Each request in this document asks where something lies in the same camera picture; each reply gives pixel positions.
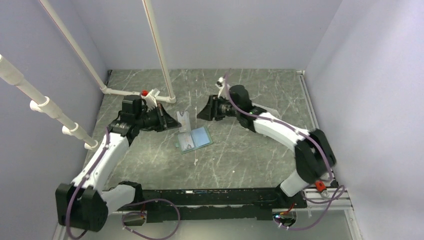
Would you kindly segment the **silver vip credit card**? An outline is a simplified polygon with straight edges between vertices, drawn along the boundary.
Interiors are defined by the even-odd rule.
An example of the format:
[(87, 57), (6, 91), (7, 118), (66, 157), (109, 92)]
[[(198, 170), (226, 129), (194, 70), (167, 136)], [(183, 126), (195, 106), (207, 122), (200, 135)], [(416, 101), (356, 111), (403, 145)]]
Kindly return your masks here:
[(177, 137), (179, 146), (183, 152), (190, 151), (195, 148), (192, 135), (189, 132), (182, 132)]

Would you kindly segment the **green card holder wallet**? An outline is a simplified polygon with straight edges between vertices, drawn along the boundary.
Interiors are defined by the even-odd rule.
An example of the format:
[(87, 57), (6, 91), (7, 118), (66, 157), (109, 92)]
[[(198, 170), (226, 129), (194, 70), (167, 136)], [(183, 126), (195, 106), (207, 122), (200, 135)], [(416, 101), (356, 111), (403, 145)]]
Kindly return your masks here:
[(209, 133), (209, 130), (206, 127), (196, 128), (196, 129), (191, 130), (188, 133), (190, 133), (191, 136), (192, 136), (195, 148), (188, 150), (188, 151), (182, 151), (182, 149), (179, 145), (179, 140), (178, 140), (178, 135), (180, 134), (179, 133), (177, 135), (177, 144), (176, 145), (179, 147), (182, 154), (193, 152), (193, 151), (195, 151), (199, 148), (203, 148), (203, 147), (209, 146), (209, 145), (214, 143), (214, 141), (213, 141), (213, 139), (212, 139), (212, 137)]

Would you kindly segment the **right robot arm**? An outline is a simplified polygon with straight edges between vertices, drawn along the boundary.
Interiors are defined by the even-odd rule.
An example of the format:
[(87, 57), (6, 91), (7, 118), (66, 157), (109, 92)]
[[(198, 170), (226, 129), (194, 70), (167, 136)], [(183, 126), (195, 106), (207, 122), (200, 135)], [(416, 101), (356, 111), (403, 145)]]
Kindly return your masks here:
[(275, 194), (280, 207), (289, 207), (298, 192), (331, 173), (337, 160), (322, 130), (309, 131), (278, 119), (267, 109), (255, 105), (243, 85), (230, 86), (227, 75), (220, 77), (215, 85), (218, 94), (208, 97), (205, 107), (196, 115), (197, 119), (220, 121), (234, 117), (243, 128), (269, 137), (293, 151), (295, 170), (279, 184), (280, 190)]

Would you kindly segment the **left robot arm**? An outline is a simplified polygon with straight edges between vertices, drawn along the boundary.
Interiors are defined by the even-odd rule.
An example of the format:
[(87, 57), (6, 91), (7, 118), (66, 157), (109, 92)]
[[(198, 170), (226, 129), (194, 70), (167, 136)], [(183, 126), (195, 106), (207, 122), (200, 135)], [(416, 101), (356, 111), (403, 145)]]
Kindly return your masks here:
[(122, 181), (104, 190), (112, 170), (141, 131), (163, 132), (181, 127), (164, 107), (149, 108), (140, 95), (123, 98), (121, 110), (107, 127), (99, 148), (84, 169), (55, 191), (58, 223), (84, 232), (99, 232), (108, 216), (122, 207), (139, 209), (144, 203), (142, 185)]

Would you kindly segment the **clear plastic bin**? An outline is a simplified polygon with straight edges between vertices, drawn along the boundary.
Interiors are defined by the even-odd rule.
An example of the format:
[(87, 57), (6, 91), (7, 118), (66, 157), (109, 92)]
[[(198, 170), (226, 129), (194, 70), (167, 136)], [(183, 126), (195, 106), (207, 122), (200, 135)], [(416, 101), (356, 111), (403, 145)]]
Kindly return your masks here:
[(276, 109), (270, 108), (270, 107), (266, 107), (266, 106), (262, 106), (263, 109), (267, 110), (267, 112), (269, 112), (271, 115), (273, 115), (274, 117), (276, 117), (277, 119), (281, 118), (281, 115), (279, 114), (279, 112)]

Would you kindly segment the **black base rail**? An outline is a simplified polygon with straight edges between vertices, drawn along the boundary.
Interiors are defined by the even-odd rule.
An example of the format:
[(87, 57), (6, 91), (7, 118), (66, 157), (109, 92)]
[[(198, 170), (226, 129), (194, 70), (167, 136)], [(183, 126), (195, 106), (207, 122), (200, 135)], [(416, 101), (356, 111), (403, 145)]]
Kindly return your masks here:
[(119, 210), (145, 210), (148, 223), (224, 219), (269, 221), (278, 211), (307, 207), (300, 193), (289, 197), (279, 187), (152, 189), (142, 193), (147, 203), (127, 205)]

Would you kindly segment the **red handled adjustable wrench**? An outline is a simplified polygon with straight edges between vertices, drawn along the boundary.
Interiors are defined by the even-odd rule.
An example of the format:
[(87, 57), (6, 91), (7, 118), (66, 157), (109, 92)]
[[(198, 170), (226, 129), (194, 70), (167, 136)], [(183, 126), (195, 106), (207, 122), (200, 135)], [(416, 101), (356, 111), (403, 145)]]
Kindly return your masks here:
[(315, 183), (317, 191), (322, 195), (328, 195), (328, 190), (325, 183), (321, 180), (317, 180)]

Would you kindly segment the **aluminium rail right side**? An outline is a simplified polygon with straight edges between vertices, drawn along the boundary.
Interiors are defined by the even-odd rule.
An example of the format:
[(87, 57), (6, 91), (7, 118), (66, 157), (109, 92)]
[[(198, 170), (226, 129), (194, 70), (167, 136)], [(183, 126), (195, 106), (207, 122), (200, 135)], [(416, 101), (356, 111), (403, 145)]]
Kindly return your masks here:
[[(307, 109), (308, 109), (308, 112), (310, 114), (312, 126), (316, 129), (319, 129), (320, 126), (319, 126), (319, 123), (318, 123), (318, 120), (317, 120), (317, 117), (316, 117), (316, 114), (315, 114), (315, 111), (314, 111), (314, 107), (313, 107), (307, 86), (306, 86), (304, 73), (305, 73), (304, 70), (297, 70), (296, 76), (298, 77), (298, 79), (300, 81), (301, 88), (303, 90), (304, 97), (305, 97), (305, 100), (307, 102)], [(345, 193), (347, 194), (347, 197), (343, 197), (343, 198), (339, 197), (337, 200), (333, 201), (333, 203), (330, 206), (330, 208), (332, 210), (341, 210), (341, 209), (352, 210), (353, 209), (353, 205), (352, 205), (352, 202), (350, 200), (349, 194), (347, 193), (347, 191), (345, 191)]]

